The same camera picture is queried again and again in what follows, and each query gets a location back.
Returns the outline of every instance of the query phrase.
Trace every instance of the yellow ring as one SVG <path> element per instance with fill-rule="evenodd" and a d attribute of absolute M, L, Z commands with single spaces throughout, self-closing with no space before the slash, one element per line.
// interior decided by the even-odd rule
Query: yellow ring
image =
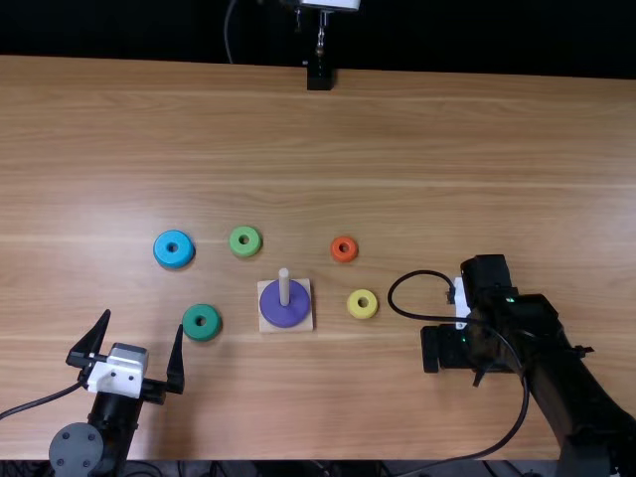
<path fill-rule="evenodd" d="M 347 298 L 347 309 L 354 318 L 366 320 L 378 311 L 378 298 L 369 290 L 356 290 Z"/>

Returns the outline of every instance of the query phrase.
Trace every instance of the green ring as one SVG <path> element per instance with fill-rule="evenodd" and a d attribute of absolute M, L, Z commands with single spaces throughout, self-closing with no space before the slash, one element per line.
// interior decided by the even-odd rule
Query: green ring
<path fill-rule="evenodd" d="M 241 243 L 244 238 L 247 238 L 247 243 Z M 230 250 L 234 255 L 252 256 L 260 250 L 260 245 L 260 234 L 253 227 L 240 226 L 230 234 Z"/>
<path fill-rule="evenodd" d="M 183 314 L 183 332 L 195 341 L 209 341 L 221 331 L 221 316 L 210 305 L 194 305 Z"/>

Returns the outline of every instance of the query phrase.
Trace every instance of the orange ring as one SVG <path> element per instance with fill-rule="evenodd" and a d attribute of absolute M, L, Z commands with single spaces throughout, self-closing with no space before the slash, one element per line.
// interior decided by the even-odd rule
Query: orange ring
<path fill-rule="evenodd" d="M 341 263 L 351 261 L 358 256 L 358 244 L 351 237 L 336 237 L 331 242 L 331 256 Z"/>

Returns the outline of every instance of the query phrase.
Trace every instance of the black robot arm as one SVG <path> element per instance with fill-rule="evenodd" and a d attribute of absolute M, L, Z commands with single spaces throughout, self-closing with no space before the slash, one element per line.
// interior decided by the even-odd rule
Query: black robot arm
<path fill-rule="evenodd" d="M 80 368 L 79 382 L 96 397 L 88 423 L 67 425 L 51 442 L 49 458 L 58 477 L 117 476 L 143 404 L 163 404 L 166 393 L 180 395 L 184 390 L 182 326 L 172 347 L 168 379 L 161 382 L 144 377 L 147 351 L 143 348 L 115 343 L 108 356 L 99 354 L 109 316 L 106 310 L 67 357 L 67 364 Z"/>
<path fill-rule="evenodd" d="M 468 318 L 487 325 L 463 330 L 467 362 L 471 368 L 495 362 L 517 370 L 488 327 L 513 345 L 522 361 L 520 373 L 561 448 L 556 476 L 606 477 L 618 471 L 621 477 L 636 477 L 636 421 L 582 362 L 593 350 L 569 343 L 543 295 L 519 294 L 504 255 L 477 255 L 461 264 L 461 272 Z"/>

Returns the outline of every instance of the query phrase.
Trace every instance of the blue ring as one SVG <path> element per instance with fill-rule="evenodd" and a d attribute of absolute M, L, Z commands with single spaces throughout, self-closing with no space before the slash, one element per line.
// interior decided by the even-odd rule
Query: blue ring
<path fill-rule="evenodd" d="M 154 254 L 161 266 L 181 268 L 195 255 L 195 246 L 188 236 L 180 231 L 168 231 L 160 235 L 154 244 Z"/>

